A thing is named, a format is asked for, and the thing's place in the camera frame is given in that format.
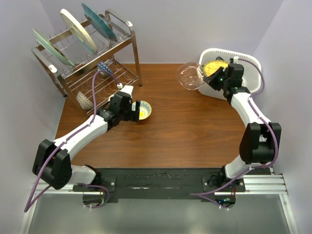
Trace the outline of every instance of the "gray wall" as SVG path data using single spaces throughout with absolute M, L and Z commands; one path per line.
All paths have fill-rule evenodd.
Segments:
M 32 28 L 52 32 L 39 0 L 5 0 L 0 8 L 0 233 L 18 233 L 38 144 L 53 139 L 64 98 L 31 53 Z
M 311 0 L 284 0 L 254 54 L 266 80 L 257 103 L 271 121 L 282 125 L 274 168 L 285 176 L 302 234 L 312 229 L 311 10 Z
M 79 21 L 80 1 L 40 0 L 56 32 L 65 29 L 60 10 Z M 282 0 L 88 0 L 94 10 L 113 8 L 135 26 L 140 62 L 198 61 L 211 47 L 253 54 Z M 117 57 L 133 62 L 131 48 Z

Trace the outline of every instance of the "metal dish rack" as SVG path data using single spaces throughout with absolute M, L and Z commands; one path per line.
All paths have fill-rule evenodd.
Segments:
M 93 101 L 92 78 L 94 73 L 98 70 L 98 63 L 102 61 L 105 62 L 123 85 L 131 85 L 138 80 L 138 85 L 142 86 L 136 34 L 133 25 L 112 9 L 107 9 L 105 15 L 99 14 L 99 16 L 107 22 L 116 34 L 118 40 L 117 42 L 107 40 L 97 32 L 89 21 L 82 20 L 81 25 L 87 30 L 97 45 L 98 53 L 96 55 L 89 53 L 68 29 L 65 32 L 61 31 L 58 35 L 55 34 L 54 37 L 50 37 L 49 39 L 58 50 L 75 63 L 75 68 L 61 63 L 56 57 L 45 50 L 42 45 L 38 45 L 32 49 L 33 54 L 44 67 L 62 95 L 64 97 L 68 96 L 70 100 L 87 115 L 90 115 L 94 109 L 84 110 L 77 101 L 76 96 L 78 92 L 82 92 L 90 101 Z M 111 16 L 114 16 L 122 25 L 118 26 L 115 22 L 112 22 Z M 122 29 L 124 25 L 129 29 L 130 33 Z M 136 63 L 136 74 L 129 71 L 114 58 L 116 52 L 131 43 Z M 99 74 L 95 82 L 97 107 L 104 104 L 109 96 L 117 91 L 117 84 L 111 77 Z

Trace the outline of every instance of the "white plastic basket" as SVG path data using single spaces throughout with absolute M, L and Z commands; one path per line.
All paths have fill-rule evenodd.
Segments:
M 246 59 L 246 60 L 253 62 L 261 70 L 260 62 L 253 56 L 230 51 L 230 50 L 217 49 L 217 48 L 207 49 L 203 53 L 201 53 L 199 64 L 205 65 L 207 62 L 211 60 L 215 60 L 216 57 L 221 57 L 225 61 L 230 61 L 230 58 L 233 58 L 234 56 L 239 56 L 242 59 Z M 247 87 L 251 93 L 258 91 L 261 86 L 261 76 L 258 73 L 258 71 L 251 64 L 247 62 L 239 61 L 239 63 L 244 66 L 242 86 Z M 200 86 L 198 90 L 203 95 L 225 100 L 223 96 L 223 90 L 216 91 L 213 88 L 211 88 L 208 84 L 204 84 Z

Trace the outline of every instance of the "patterned bowl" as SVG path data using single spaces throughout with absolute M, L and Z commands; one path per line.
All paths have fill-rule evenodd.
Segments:
M 136 109 L 136 103 L 132 103 L 132 110 L 134 111 Z M 139 120 L 143 120 L 148 118 L 152 113 L 152 107 L 151 105 L 146 101 L 141 101 L 140 104 L 140 117 Z

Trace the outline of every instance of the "two-tier dish rack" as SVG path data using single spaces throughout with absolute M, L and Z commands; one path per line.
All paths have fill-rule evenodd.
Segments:
M 137 53 L 136 34 L 132 23 L 124 19 L 120 14 L 112 9 L 107 9 L 105 15 L 99 14 L 117 36 L 117 41 L 112 41 L 101 36 L 97 30 L 90 24 L 88 20 L 83 21 L 81 25 L 86 29 L 93 41 L 97 45 L 98 53 L 90 54 L 83 48 L 80 42 L 74 37 L 70 30 L 55 34 L 50 37 L 49 41 L 70 60 L 75 62 L 76 67 L 66 66 L 56 57 L 51 55 L 42 45 L 32 49 L 32 52 L 44 67 L 53 83 L 57 86 L 64 97 L 70 100 L 84 113 L 90 115 L 94 109 L 84 109 L 77 100 L 77 95 L 81 92 L 87 99 L 92 99 L 92 78 L 98 70 L 97 64 L 105 62 L 114 76 L 123 85 L 131 85 L 138 81 L 138 85 L 142 86 L 140 65 Z M 115 22 L 111 20 L 111 16 L 117 19 Z M 124 65 L 115 60 L 114 54 L 127 45 L 132 44 L 133 54 L 136 64 L 136 74 L 127 69 Z M 102 106 L 108 98 L 118 91 L 117 84 L 114 79 L 108 76 L 99 75 L 95 82 L 95 94 L 97 97 L 97 107 Z

